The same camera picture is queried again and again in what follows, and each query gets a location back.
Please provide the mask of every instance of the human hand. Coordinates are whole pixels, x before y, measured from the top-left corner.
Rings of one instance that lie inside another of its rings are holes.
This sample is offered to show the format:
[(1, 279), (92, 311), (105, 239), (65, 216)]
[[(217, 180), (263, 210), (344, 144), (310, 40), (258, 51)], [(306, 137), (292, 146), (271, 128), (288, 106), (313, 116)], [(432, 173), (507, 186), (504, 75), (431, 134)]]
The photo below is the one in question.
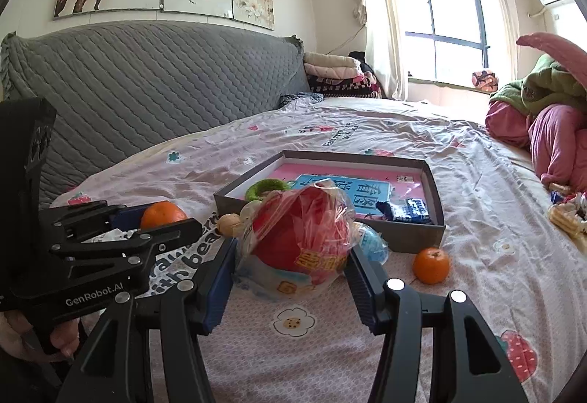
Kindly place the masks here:
[(18, 310), (10, 310), (4, 314), (0, 312), (0, 346), (13, 357), (22, 360), (48, 362), (61, 360), (63, 357), (69, 358), (79, 346), (78, 321), (79, 319), (76, 318), (55, 327), (51, 332), (50, 340), (60, 353), (45, 355), (42, 351), (36, 351), (23, 342), (21, 336), (33, 327), (22, 312)]

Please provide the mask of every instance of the blue book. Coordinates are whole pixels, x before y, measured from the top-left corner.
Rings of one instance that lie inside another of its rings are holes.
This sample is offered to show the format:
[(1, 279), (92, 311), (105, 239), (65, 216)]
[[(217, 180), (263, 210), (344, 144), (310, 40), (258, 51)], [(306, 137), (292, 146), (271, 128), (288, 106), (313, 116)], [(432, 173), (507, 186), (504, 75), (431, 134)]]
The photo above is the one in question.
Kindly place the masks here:
[(323, 179), (331, 179), (336, 187), (342, 189), (349, 196), (350, 202), (353, 203), (354, 209), (359, 214), (381, 214), (375, 207), (377, 201), (388, 201), (389, 199), (389, 183), (372, 179), (303, 174), (295, 180), (292, 188), (300, 189)]

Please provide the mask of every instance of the cardboard box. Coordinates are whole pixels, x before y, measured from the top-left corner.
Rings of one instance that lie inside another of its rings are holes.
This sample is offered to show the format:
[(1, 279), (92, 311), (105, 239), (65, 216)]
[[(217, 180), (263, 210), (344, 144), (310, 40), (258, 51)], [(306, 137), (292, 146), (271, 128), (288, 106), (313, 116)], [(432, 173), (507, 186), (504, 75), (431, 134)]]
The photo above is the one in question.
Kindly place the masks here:
[(422, 179), (425, 201), (433, 224), (411, 224), (408, 222), (389, 222), (361, 218), (358, 218), (357, 221), (370, 225), (380, 233), (389, 244), (389, 248), (395, 252), (415, 254), (426, 247), (440, 246), (446, 227), (444, 214), (442, 213), (442, 205), (432, 172), (424, 160), (390, 156), (352, 155), (348, 153), (282, 151), (214, 193), (219, 215), (239, 214), (247, 203), (244, 199), (241, 199), (246, 190), (257, 181), (271, 175), (273, 171), (285, 163), (347, 167), (350, 174), (353, 169), (358, 168), (418, 173)]

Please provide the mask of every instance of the headboard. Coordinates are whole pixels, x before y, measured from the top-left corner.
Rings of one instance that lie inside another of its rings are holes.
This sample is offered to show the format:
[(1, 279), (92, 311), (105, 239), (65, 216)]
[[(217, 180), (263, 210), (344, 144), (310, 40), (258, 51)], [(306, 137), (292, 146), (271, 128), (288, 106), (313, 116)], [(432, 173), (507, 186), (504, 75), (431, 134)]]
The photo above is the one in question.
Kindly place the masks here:
[(58, 113), (43, 205), (152, 145), (309, 90), (300, 40), (219, 25), (129, 21), (8, 34), (1, 54), (5, 99), (45, 97)]

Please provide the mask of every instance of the window pane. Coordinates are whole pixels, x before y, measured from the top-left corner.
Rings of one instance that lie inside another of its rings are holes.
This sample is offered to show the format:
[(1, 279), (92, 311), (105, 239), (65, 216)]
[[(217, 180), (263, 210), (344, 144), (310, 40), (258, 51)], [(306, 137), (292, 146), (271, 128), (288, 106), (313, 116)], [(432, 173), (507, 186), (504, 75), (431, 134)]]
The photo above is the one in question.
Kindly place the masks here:
[(438, 81), (472, 86), (473, 72), (483, 70), (481, 50), (445, 41), (436, 42), (436, 70)]
[(436, 35), (480, 43), (475, 0), (432, 0)]
[(434, 41), (406, 36), (403, 43), (407, 69), (415, 78), (434, 79)]
[(401, 27), (406, 32), (432, 33), (428, 0), (398, 0)]

